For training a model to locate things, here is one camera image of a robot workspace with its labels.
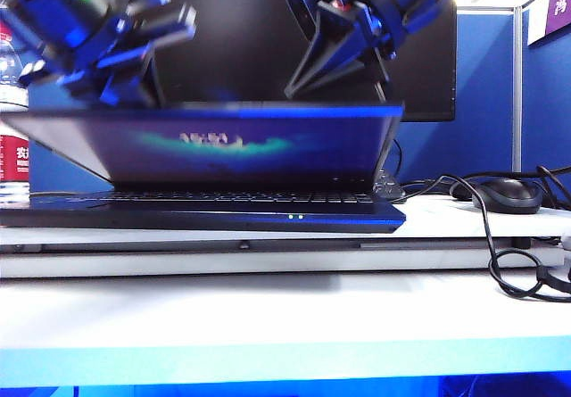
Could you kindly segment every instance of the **laptop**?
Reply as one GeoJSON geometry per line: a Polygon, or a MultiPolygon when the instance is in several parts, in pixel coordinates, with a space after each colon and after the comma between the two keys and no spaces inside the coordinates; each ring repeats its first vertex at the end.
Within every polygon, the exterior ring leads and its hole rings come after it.
{"type": "Polygon", "coordinates": [[[400,104],[268,102],[5,112],[113,190],[32,193],[5,204],[0,225],[390,233],[405,216],[375,181],[401,115],[400,104]]]}

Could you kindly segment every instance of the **red label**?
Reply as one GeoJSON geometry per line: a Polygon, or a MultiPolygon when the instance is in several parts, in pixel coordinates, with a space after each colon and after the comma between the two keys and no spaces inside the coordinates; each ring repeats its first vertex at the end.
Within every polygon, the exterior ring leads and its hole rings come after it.
{"type": "Polygon", "coordinates": [[[0,134],[0,181],[29,181],[28,141],[0,134]]]}

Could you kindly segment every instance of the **computer monitor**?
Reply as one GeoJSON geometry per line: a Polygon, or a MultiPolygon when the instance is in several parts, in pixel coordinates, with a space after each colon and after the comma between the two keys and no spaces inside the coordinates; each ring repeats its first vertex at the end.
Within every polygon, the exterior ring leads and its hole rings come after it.
{"type": "MultiPolygon", "coordinates": [[[[194,39],[160,51],[159,77],[169,102],[284,101],[284,88],[308,42],[286,0],[173,0],[197,11],[194,39]]],[[[456,9],[410,36],[386,64],[393,100],[405,102],[403,120],[454,118],[456,9]]],[[[378,100],[364,78],[342,80],[303,101],[359,103],[378,100]]]]}

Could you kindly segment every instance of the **water bottle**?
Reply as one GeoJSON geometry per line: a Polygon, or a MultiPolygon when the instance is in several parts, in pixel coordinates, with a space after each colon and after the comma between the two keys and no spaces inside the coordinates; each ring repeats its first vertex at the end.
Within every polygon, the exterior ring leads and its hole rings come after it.
{"type": "MultiPolygon", "coordinates": [[[[18,82],[21,70],[20,57],[12,46],[12,32],[0,21],[0,112],[28,109],[28,91],[18,82]]],[[[0,196],[28,194],[28,139],[0,120],[0,196]]]]}

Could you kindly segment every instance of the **laptop screen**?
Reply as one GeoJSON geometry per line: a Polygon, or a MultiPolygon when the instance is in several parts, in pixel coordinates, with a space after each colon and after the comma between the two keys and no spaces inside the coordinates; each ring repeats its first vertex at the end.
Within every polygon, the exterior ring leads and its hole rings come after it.
{"type": "Polygon", "coordinates": [[[398,105],[185,104],[3,115],[116,187],[372,187],[398,105]]]}

